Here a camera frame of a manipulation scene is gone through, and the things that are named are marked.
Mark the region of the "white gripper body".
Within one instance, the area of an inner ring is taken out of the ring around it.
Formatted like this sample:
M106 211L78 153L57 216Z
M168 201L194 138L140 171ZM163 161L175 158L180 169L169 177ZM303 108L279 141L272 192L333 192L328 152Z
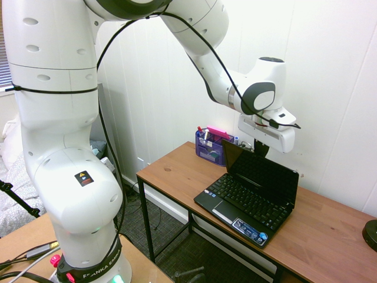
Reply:
M288 153L293 150L295 144L295 130L286 129L278 131L271 127L257 125L249 116L239 116L238 128L253 137L255 140L277 150Z

